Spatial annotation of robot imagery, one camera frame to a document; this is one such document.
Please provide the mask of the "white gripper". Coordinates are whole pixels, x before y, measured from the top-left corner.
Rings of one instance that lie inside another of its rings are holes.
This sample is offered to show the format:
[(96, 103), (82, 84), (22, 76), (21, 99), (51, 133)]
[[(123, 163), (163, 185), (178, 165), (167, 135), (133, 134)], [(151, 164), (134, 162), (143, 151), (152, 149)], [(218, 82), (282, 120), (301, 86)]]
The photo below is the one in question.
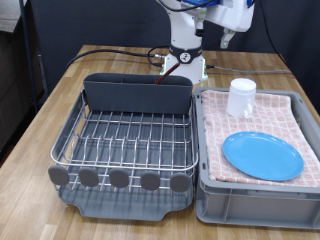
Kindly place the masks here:
[(253, 19), (255, 0), (218, 0), (207, 8), (205, 19), (224, 27), (220, 48), (227, 49), (235, 32), (246, 32)]

